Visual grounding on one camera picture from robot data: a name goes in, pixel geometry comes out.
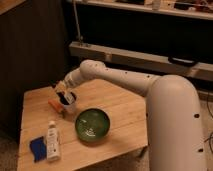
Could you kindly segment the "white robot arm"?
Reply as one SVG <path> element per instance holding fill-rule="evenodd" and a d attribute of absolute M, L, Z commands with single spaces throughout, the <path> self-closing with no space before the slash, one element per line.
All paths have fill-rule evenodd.
<path fill-rule="evenodd" d="M 102 79 L 146 98 L 150 171 L 207 171 L 198 93 L 178 75 L 158 76 L 85 60 L 56 83 L 57 91 Z"/>

